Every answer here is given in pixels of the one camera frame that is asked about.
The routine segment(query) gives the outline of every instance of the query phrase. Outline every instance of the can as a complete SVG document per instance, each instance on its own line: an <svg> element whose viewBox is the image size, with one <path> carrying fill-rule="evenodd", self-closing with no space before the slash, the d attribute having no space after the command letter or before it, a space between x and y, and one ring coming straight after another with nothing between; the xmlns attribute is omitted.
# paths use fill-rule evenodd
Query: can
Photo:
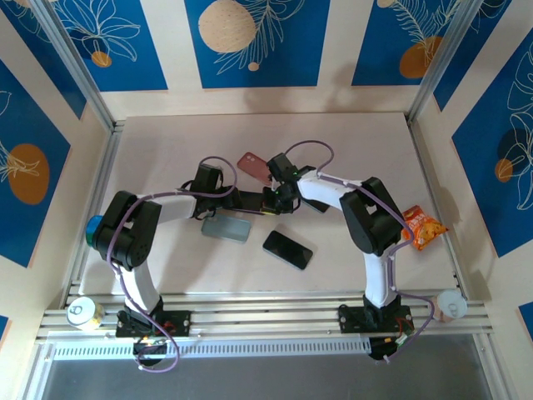
<svg viewBox="0 0 533 400"><path fill-rule="evenodd" d="M454 319L463 318L468 311L468 304L462 295L453 289L448 289L434 296L431 301L435 305L433 318L448 323Z"/></svg>
<svg viewBox="0 0 533 400"><path fill-rule="evenodd" d="M89 297L80 297L68 306L67 320L72 327L92 331L100 327L104 314L101 304Z"/></svg>

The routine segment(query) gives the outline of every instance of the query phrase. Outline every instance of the phone case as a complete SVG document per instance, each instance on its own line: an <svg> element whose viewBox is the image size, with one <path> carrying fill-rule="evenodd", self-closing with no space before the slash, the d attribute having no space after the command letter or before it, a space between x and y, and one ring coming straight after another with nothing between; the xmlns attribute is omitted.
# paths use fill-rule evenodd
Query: phone case
<svg viewBox="0 0 533 400"><path fill-rule="evenodd" d="M202 234L211 238L224 238L245 243L250 235L250 228L250 221L217 214L206 218L202 225Z"/></svg>
<svg viewBox="0 0 533 400"><path fill-rule="evenodd" d="M270 170L268 169L267 162L254 153L247 152L242 156L237 163L237 167L257 179L263 185L271 185Z"/></svg>

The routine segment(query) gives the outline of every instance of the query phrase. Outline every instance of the blue cap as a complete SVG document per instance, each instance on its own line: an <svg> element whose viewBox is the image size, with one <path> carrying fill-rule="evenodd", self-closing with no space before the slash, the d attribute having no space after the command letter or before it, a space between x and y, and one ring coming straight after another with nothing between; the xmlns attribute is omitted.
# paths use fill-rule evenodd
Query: blue cap
<svg viewBox="0 0 533 400"><path fill-rule="evenodd" d="M96 243L93 243L92 240L94 239L94 233L97 231L98 225L100 225L101 221L102 216L95 215L94 217L89 219L89 222L87 223L87 228L85 229L85 240L87 244L92 248L95 248L94 245Z"/></svg>

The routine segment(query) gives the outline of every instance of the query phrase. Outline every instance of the chip bag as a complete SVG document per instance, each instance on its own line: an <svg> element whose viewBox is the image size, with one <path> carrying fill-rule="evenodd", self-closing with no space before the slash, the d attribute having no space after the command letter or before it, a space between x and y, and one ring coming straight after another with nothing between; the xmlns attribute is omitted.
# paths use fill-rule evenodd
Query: chip bag
<svg viewBox="0 0 533 400"><path fill-rule="evenodd" d="M433 239L448 230L433 217L425 215L420 206L409 208L403 213L403 218L415 234L413 246L419 251L423 250ZM409 239L409 231L404 229L401 233L405 240Z"/></svg>

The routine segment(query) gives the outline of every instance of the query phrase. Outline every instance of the black smartphone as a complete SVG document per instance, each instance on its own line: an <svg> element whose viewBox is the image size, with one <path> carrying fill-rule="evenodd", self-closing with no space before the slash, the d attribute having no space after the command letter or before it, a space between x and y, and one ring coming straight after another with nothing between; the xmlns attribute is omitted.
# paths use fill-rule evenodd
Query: black smartphone
<svg viewBox="0 0 533 400"><path fill-rule="evenodd" d="M263 243L263 248L275 257L295 266L302 271L313 257L313 252L300 243L282 235L278 231L270 232L270 235Z"/></svg>
<svg viewBox="0 0 533 400"><path fill-rule="evenodd" d="M303 198L301 202L311 207L313 210L318 211L320 214L325 213L330 207L323 202L319 202L318 200L306 200L305 198Z"/></svg>

